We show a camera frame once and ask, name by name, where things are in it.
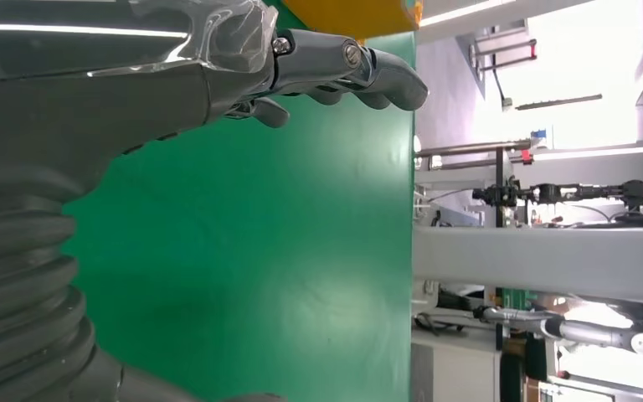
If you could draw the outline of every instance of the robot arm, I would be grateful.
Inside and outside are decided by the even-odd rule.
[[[624,349],[643,354],[643,331],[607,327],[592,322],[566,320],[554,312],[524,312],[510,308],[486,307],[474,312],[485,322],[533,332],[547,338]]]
[[[281,126],[269,95],[423,104],[402,60],[277,33],[273,14],[256,0],[0,0],[0,402],[196,400],[100,350],[70,285],[62,207],[113,158],[224,116]]]

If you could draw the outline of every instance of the metal pipe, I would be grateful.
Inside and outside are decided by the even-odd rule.
[[[496,49],[489,49],[483,52],[476,52],[475,55],[477,56],[488,56],[490,54],[497,54],[500,52],[506,52],[507,50],[514,50],[514,49],[520,49],[523,48],[524,46],[536,46],[536,39],[531,39],[527,42],[521,42],[520,44],[510,44],[508,46],[503,46],[500,48]]]
[[[521,157],[509,157],[509,162],[511,163],[523,163]],[[432,170],[460,170],[467,168],[483,168],[487,166],[494,166],[496,164],[496,159],[481,159],[479,161],[469,161],[469,162],[458,162],[458,163],[447,163],[443,164],[440,167],[436,167]]]
[[[524,63],[524,62],[527,62],[527,61],[534,61],[537,58],[538,57],[536,57],[536,56],[522,57],[520,59],[507,61],[507,62],[500,63],[500,64],[489,65],[487,67],[482,67],[480,69],[480,71],[485,71],[486,72],[486,71],[489,71],[489,70],[499,70],[499,69],[502,69],[504,67],[508,67],[510,65],[520,64],[520,63]]]
[[[470,155],[472,153],[494,152],[497,148],[501,148],[504,151],[512,149],[521,151],[531,148],[531,145],[532,142],[530,139],[507,142],[480,142],[477,144],[457,145],[453,147],[428,148],[420,152],[416,152],[415,157],[452,157],[455,155]]]

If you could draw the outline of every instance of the green backdrop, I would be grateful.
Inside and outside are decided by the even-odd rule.
[[[369,45],[414,57],[412,34]],[[69,208],[97,337],[210,400],[405,401],[412,113],[279,102],[284,128],[148,144]]]

